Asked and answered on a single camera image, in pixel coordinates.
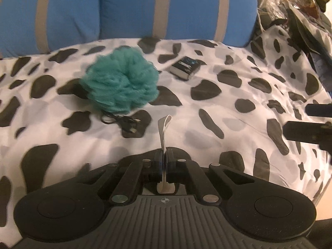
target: plush toy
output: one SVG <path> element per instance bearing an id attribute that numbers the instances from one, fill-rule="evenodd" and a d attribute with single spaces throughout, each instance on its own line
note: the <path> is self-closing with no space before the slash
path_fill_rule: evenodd
<path id="1" fill-rule="evenodd" d="M 121 47 L 98 57 L 80 83 L 98 108 L 127 114 L 158 97 L 158 79 L 158 71 L 139 50 Z"/>

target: bed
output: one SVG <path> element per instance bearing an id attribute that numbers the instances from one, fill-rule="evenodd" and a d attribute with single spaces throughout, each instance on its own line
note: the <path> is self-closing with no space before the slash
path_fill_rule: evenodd
<path id="1" fill-rule="evenodd" d="M 159 97 L 129 115 L 136 133 L 105 125 L 79 79 L 99 55 L 140 49 L 159 71 Z M 182 56 L 201 63 L 189 81 L 167 68 Z M 317 145 L 285 140 L 288 120 L 308 103 L 332 102 L 306 56 L 273 26 L 246 48 L 208 40 L 106 39 L 49 54 L 0 61 L 0 248 L 21 238 L 13 220 L 26 193 L 160 148 L 157 121 L 172 115 L 166 145 L 202 167 L 228 165 L 291 188 L 315 204 L 331 178 Z"/>

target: gray ribbed surface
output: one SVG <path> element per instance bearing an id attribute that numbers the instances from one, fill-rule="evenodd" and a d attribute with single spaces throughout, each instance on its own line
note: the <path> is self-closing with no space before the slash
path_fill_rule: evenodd
<path id="1" fill-rule="evenodd" d="M 138 196 L 116 207 L 88 235 L 64 243 L 22 240 L 14 249 L 313 249 L 304 238 L 287 243 L 256 241 L 232 228 L 216 207 L 190 195 Z"/>

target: white circular symbol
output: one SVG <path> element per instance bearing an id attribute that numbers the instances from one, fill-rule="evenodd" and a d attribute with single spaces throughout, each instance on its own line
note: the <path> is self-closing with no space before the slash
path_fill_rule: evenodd
<path id="1" fill-rule="evenodd" d="M 161 200 L 161 202 L 163 202 L 164 204 L 166 204 L 167 202 L 170 202 L 171 200 L 170 199 L 168 199 L 168 198 L 163 198 L 162 200 Z"/>

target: small package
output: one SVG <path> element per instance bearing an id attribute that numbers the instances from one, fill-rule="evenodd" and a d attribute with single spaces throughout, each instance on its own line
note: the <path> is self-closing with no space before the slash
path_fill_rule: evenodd
<path id="1" fill-rule="evenodd" d="M 172 64 L 169 68 L 169 72 L 179 78 L 189 80 L 199 69 L 200 62 L 185 56 L 175 64 Z"/>

